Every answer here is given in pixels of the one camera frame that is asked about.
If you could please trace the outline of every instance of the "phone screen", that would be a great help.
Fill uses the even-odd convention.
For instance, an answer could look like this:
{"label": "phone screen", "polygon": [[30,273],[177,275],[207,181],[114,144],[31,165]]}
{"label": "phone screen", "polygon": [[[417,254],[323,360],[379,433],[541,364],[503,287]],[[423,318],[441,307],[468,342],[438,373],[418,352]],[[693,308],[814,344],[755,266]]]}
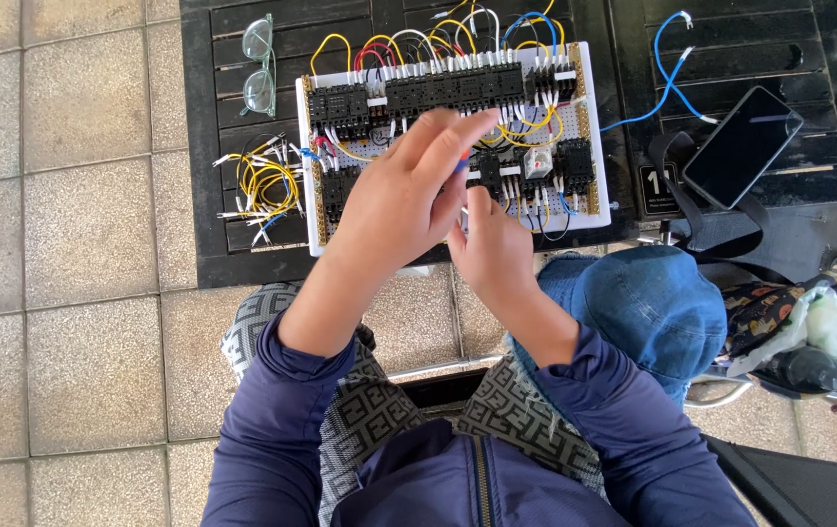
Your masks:
{"label": "phone screen", "polygon": [[802,118],[766,89],[738,103],[682,173],[703,197],[730,209],[789,143]]}

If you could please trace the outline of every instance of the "denim hat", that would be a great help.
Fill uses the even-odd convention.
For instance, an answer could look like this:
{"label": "denim hat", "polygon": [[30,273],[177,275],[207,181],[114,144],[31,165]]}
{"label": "denim hat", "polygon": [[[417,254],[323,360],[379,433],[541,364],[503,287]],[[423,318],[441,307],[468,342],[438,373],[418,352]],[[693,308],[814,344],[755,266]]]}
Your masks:
{"label": "denim hat", "polygon": [[721,292],[675,247],[645,245],[601,259],[565,253],[545,265],[538,284],[680,404],[727,337]]}

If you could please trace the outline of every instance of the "navy blue jacket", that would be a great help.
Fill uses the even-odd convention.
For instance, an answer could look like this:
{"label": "navy blue jacket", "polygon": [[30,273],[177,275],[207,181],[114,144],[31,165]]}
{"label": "navy blue jacket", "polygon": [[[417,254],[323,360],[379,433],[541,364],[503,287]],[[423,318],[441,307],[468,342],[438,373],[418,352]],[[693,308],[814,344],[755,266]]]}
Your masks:
{"label": "navy blue jacket", "polygon": [[[257,358],[226,410],[205,527],[318,525],[320,426],[337,380],[353,365],[354,345],[351,339],[331,359],[285,348],[276,336],[280,320],[259,335]],[[453,434],[447,421],[435,420],[367,460],[361,489],[342,500],[332,524],[756,525],[698,428],[596,331],[582,325],[571,364],[537,376],[598,450],[609,505],[498,439]]]}

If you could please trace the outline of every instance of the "black wooden table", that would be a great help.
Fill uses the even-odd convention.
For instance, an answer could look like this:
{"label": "black wooden table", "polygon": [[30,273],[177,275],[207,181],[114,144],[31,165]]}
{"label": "black wooden table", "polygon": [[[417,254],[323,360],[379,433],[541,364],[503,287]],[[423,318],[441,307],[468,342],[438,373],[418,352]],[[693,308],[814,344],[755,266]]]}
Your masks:
{"label": "black wooden table", "polygon": [[[309,72],[309,60],[330,33],[350,39],[354,51],[374,34],[434,25],[432,15],[457,2],[441,0],[181,0],[185,93],[191,148],[192,189],[201,288],[259,284],[304,278],[308,255],[304,219],[286,216],[267,232],[274,246],[250,247],[256,229],[225,223],[216,214],[235,203],[232,166],[212,168],[222,154],[238,152],[263,132],[298,139],[295,79]],[[545,2],[484,0],[503,19]],[[837,202],[837,0],[558,0],[549,15],[565,26],[568,41],[587,41],[591,50],[598,114],[602,126],[653,108],[665,87],[652,59],[652,38],[671,13],[685,9],[695,19],[686,31],[675,22],[660,43],[667,69],[685,46],[697,46],[677,84],[703,113],[720,117],[754,84],[774,91],[804,118],[799,136],[771,172],[754,186],[766,206]],[[277,57],[277,114],[240,116],[243,81],[259,69],[240,50],[242,31],[272,13]],[[550,36],[536,25],[543,41]],[[531,32],[517,32],[529,40]],[[331,40],[317,59],[320,72],[345,69],[346,51]],[[646,146],[663,131],[685,130],[703,140],[709,127],[670,96],[646,121],[605,132],[612,224],[567,234],[558,242],[536,238],[537,250],[597,245],[635,238],[638,222],[674,218],[668,196],[656,197],[641,184]],[[416,264],[446,262],[438,245]]]}

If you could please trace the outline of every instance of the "eyeglasses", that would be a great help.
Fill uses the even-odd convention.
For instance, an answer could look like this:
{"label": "eyeglasses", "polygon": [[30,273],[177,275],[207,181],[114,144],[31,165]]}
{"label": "eyeglasses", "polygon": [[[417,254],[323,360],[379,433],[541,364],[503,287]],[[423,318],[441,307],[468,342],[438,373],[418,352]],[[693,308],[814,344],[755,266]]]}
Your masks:
{"label": "eyeglasses", "polygon": [[250,110],[275,116],[275,54],[272,53],[272,13],[250,24],[243,33],[243,54],[251,60],[262,63],[262,69],[253,73],[243,84],[243,102]]}

